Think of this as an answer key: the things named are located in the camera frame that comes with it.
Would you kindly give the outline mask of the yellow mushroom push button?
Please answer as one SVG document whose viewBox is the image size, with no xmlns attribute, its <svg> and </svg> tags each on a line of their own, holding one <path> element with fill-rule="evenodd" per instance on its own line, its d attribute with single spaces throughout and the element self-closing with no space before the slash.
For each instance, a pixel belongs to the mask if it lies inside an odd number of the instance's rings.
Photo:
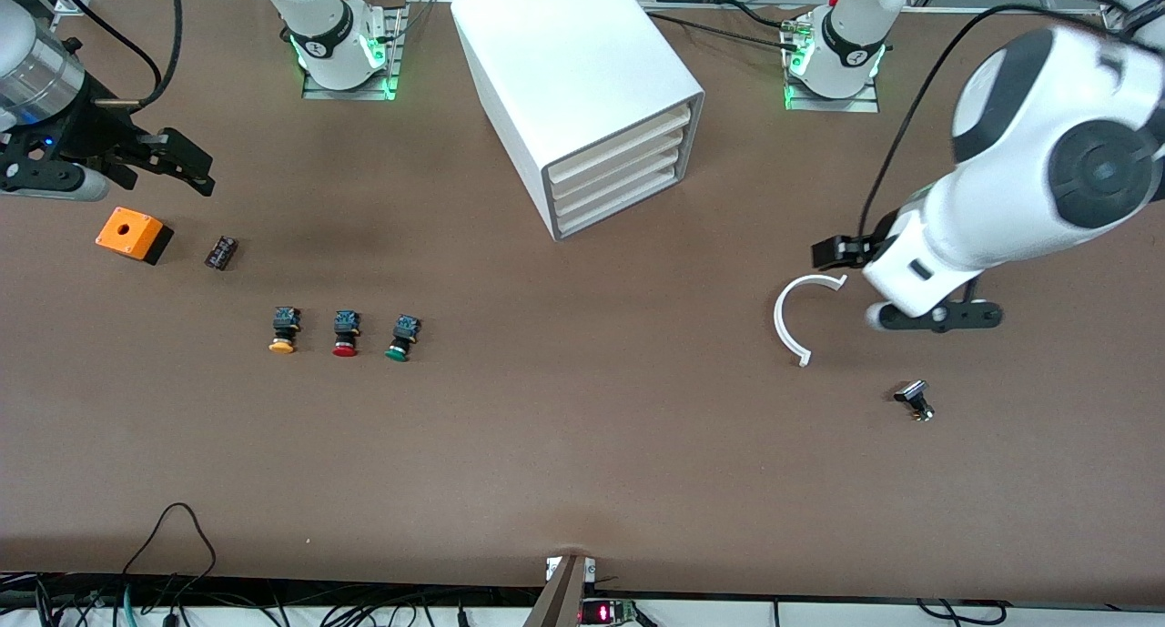
<svg viewBox="0 0 1165 627">
<path fill-rule="evenodd" d="M 270 352 L 290 354 L 296 352 L 296 337 L 302 329 L 301 311 L 291 305 L 277 307 L 273 315 L 273 339 Z"/>
</svg>

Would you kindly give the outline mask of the black silver push button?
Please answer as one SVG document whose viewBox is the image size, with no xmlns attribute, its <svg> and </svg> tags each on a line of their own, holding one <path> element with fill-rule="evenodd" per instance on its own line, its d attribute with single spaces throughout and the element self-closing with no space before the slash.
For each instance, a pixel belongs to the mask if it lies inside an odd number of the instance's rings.
<svg viewBox="0 0 1165 627">
<path fill-rule="evenodd" d="M 895 390 L 892 399 L 910 408 L 916 422 L 929 422 L 935 417 L 935 408 L 925 399 L 925 390 L 929 385 L 924 379 L 916 379 L 906 386 Z"/>
</svg>

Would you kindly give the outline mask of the white curved plastic arc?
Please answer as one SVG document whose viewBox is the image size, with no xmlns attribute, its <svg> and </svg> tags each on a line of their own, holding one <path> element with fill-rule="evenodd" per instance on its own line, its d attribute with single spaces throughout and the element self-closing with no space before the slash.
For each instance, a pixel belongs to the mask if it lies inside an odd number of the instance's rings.
<svg viewBox="0 0 1165 627">
<path fill-rule="evenodd" d="M 795 355 L 797 365 L 800 369 L 804 369 L 810 365 L 812 360 L 812 350 L 805 348 L 800 341 L 795 340 L 795 337 L 789 331 L 789 326 L 784 316 L 785 303 L 795 288 L 802 288 L 807 286 L 817 286 L 820 288 L 829 288 L 832 291 L 839 291 L 848 281 L 848 275 L 842 274 L 839 276 L 831 276 L 827 274 L 811 274 L 803 275 L 799 279 L 791 279 L 791 281 L 782 288 L 781 293 L 775 297 L 774 312 L 771 312 L 771 319 L 774 320 L 775 334 L 782 341 L 784 348 Z"/>
</svg>

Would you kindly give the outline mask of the orange button enclosure box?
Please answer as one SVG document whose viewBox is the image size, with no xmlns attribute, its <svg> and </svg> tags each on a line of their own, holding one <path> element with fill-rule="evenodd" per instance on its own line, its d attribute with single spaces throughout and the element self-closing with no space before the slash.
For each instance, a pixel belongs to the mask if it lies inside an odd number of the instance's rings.
<svg viewBox="0 0 1165 627">
<path fill-rule="evenodd" d="M 156 266 L 175 237 L 174 228 L 150 214 L 114 207 L 96 237 L 96 245 L 120 258 Z"/>
</svg>

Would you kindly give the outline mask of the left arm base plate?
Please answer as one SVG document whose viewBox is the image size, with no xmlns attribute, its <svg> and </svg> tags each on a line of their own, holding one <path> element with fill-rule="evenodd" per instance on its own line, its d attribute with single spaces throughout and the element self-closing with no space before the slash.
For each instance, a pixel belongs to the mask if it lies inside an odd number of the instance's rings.
<svg viewBox="0 0 1165 627">
<path fill-rule="evenodd" d="M 795 44 L 795 52 L 783 52 L 784 65 L 784 108 L 816 110 L 816 112 L 877 113 L 880 110 L 876 91 L 876 75 L 880 58 L 885 48 L 874 55 L 873 63 L 863 73 L 863 85 L 855 96 L 831 97 L 819 96 L 814 89 L 805 84 L 802 77 L 804 66 L 809 64 L 816 43 L 813 43 L 812 12 L 804 13 L 783 24 L 782 44 Z"/>
</svg>

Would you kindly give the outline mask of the aluminium profile post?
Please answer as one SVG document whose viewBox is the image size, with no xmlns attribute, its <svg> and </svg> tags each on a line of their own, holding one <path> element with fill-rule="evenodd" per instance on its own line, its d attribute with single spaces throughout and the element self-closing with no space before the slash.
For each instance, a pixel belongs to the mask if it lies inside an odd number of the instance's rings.
<svg viewBox="0 0 1165 627">
<path fill-rule="evenodd" d="M 596 582 L 593 558 L 567 554 L 546 558 L 546 584 L 522 627 L 579 627 L 582 598 Z"/>
</svg>

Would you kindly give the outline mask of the green mushroom push button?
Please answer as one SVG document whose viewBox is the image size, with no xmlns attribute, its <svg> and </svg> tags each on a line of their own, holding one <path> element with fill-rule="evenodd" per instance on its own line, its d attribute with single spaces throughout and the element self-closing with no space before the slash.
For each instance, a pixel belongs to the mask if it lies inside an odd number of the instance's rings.
<svg viewBox="0 0 1165 627">
<path fill-rule="evenodd" d="M 400 314 L 391 325 L 391 341 L 384 348 L 384 357 L 397 362 L 407 362 L 412 346 L 419 341 L 421 327 L 423 320 L 416 319 L 412 315 Z"/>
</svg>

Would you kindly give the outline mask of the green circuit board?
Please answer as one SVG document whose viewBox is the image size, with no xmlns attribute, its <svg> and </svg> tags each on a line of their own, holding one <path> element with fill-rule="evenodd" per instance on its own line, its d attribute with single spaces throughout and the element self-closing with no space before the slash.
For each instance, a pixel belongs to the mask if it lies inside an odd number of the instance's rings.
<svg viewBox="0 0 1165 627">
<path fill-rule="evenodd" d="M 633 601 L 586 599 L 578 611 L 579 627 L 652 627 Z"/>
</svg>

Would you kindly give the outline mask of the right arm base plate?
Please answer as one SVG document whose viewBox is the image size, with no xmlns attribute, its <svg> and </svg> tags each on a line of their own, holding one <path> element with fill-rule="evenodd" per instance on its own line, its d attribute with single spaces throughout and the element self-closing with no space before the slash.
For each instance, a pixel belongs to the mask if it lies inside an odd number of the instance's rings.
<svg viewBox="0 0 1165 627">
<path fill-rule="evenodd" d="M 329 58 L 313 57 L 323 45 L 308 49 L 299 38 L 289 38 L 296 52 L 305 100 L 391 101 L 397 96 L 405 30 L 410 8 L 366 0 L 344 0 L 352 9 L 352 29 Z"/>
</svg>

